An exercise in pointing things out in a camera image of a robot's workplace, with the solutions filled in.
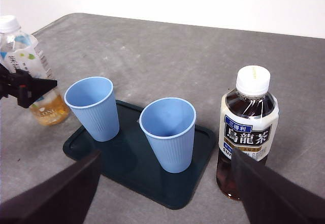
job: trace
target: gray table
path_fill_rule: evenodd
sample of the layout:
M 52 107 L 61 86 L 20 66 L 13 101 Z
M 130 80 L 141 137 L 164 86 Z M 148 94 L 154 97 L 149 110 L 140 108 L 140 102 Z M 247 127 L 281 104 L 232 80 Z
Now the gray table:
M 100 75 L 116 98 L 138 106 L 163 97 L 189 100 L 197 124 L 218 132 L 221 96 L 235 86 L 239 68 L 271 72 L 279 126 L 267 165 L 325 197 L 325 40 L 70 14 L 35 33 L 63 93 L 73 82 Z M 2 99 L 1 199 L 5 201 L 71 165 L 64 141 L 80 126 L 71 114 L 41 126 L 14 98 Z M 85 223 L 248 223 L 241 202 L 216 185 L 214 150 L 190 203 L 170 210 L 101 177 Z

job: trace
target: tray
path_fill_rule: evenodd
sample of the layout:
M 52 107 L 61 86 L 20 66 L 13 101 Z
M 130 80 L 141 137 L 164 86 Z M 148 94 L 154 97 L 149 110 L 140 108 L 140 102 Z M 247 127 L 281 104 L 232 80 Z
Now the tray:
M 195 126 L 191 165 L 181 173 L 166 172 L 155 157 L 138 119 L 143 108 L 116 101 L 120 131 L 106 142 L 94 140 L 81 126 L 63 145 L 64 153 L 80 160 L 99 149 L 102 174 L 170 209 L 181 209 L 191 199 L 216 144 L 215 134 Z

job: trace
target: ribbed cup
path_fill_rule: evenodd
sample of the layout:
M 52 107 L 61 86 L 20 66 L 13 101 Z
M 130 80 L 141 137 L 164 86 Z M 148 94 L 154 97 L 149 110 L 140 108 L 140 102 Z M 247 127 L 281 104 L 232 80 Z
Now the ribbed cup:
M 113 83 L 104 77 L 89 77 L 71 85 L 64 101 L 97 141 L 108 141 L 119 131 Z
M 163 98 L 140 115 L 140 127 L 167 172 L 186 170 L 192 160 L 196 111 L 186 100 Z

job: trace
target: bottle cap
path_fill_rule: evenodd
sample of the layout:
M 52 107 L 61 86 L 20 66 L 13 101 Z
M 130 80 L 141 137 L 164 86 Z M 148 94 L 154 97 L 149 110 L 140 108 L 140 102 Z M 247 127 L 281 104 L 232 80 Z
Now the bottle cap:
M 7 34 L 19 29 L 20 25 L 15 16 L 6 15 L 0 17 L 0 33 Z
M 246 66 L 238 71 L 236 89 L 248 96 L 265 94 L 269 90 L 271 74 L 260 66 Z

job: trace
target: clear plastic bottle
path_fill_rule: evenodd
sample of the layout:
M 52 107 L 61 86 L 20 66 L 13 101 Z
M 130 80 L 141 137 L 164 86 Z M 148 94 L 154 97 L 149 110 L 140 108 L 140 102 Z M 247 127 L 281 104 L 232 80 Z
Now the clear plastic bottle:
M 246 66 L 238 72 L 236 89 L 221 99 L 217 184 L 231 199 L 240 196 L 231 170 L 232 149 L 238 147 L 255 160 L 266 163 L 278 124 L 279 107 L 268 92 L 270 72 Z
M 12 73 L 22 69 L 35 78 L 54 79 L 38 40 L 22 32 L 12 15 L 0 17 L 0 61 Z M 41 96 L 29 109 L 41 125 L 60 123 L 70 111 L 57 87 Z

